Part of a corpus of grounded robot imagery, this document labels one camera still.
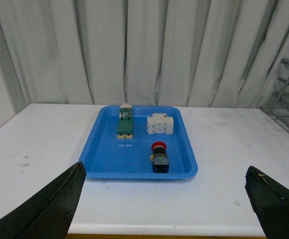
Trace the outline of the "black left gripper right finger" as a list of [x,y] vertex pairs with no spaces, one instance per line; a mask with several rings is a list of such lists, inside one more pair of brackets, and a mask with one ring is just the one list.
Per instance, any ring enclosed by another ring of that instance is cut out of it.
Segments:
[[266,238],[289,239],[289,189],[254,166],[245,189]]

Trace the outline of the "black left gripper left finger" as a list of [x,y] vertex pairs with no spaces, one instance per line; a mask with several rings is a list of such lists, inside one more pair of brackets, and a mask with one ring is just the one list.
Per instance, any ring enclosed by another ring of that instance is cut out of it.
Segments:
[[63,239],[76,212],[86,177],[75,163],[0,219],[0,239]]

